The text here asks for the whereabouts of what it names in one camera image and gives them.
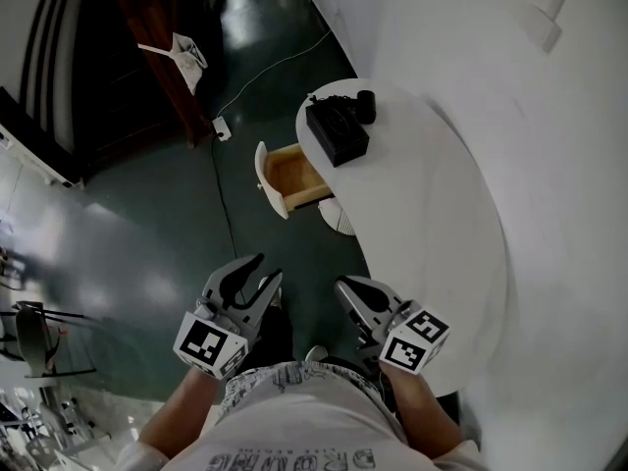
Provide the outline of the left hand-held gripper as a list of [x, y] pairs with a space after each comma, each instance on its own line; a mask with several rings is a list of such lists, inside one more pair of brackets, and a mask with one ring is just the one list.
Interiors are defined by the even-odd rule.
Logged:
[[238, 302], [251, 274], [261, 265], [258, 253], [237, 258], [209, 277], [196, 308], [187, 312], [173, 351], [187, 365], [215, 379], [227, 379], [257, 342], [261, 320], [280, 293], [283, 272], [271, 273], [248, 300]]

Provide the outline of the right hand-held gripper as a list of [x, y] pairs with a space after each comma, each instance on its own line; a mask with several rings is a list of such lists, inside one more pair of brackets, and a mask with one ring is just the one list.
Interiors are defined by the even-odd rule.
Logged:
[[[355, 310], [349, 288], [375, 315], [365, 324]], [[340, 306], [358, 330], [357, 354], [369, 371], [376, 361], [418, 375], [441, 351], [450, 325], [432, 308], [414, 300], [402, 301], [387, 285], [359, 276], [335, 282]]]

